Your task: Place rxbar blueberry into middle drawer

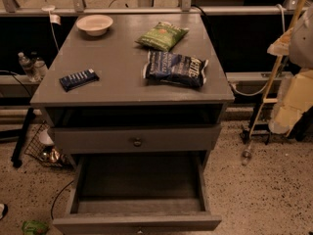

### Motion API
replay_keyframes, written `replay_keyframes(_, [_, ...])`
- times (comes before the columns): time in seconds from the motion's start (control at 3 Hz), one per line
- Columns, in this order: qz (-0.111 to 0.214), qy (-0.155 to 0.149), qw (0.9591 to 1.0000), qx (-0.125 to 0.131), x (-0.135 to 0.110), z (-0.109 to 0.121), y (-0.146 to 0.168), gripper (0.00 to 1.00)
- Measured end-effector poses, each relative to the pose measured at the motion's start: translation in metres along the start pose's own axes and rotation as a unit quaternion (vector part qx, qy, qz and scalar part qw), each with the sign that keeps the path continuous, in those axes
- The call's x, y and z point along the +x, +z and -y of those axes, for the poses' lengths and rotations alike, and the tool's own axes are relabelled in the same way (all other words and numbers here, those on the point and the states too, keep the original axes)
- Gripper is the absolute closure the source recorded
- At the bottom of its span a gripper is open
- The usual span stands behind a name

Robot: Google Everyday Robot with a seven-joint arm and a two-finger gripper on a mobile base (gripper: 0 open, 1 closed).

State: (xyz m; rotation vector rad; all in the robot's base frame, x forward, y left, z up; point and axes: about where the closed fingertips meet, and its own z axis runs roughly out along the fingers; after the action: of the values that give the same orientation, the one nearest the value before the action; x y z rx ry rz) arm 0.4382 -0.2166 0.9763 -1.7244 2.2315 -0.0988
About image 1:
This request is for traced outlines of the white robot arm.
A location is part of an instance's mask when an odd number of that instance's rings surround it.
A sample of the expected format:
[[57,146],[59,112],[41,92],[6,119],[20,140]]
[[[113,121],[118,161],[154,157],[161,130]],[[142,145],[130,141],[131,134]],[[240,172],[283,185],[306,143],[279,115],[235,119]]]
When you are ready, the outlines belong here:
[[276,134],[292,130],[302,115],[313,107],[313,6],[310,6],[267,52],[288,56],[300,67],[296,75],[287,75],[281,82],[278,102],[274,105],[269,129]]

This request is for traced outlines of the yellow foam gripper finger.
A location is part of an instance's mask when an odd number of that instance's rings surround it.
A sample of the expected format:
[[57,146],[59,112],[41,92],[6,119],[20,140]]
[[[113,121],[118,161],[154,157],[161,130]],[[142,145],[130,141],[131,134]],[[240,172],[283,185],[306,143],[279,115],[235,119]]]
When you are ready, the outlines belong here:
[[290,132],[302,115],[313,106],[313,70],[286,75],[281,82],[269,129],[275,134]]
[[273,56],[287,56],[290,53],[292,28],[284,32],[274,43],[272,43],[267,53]]

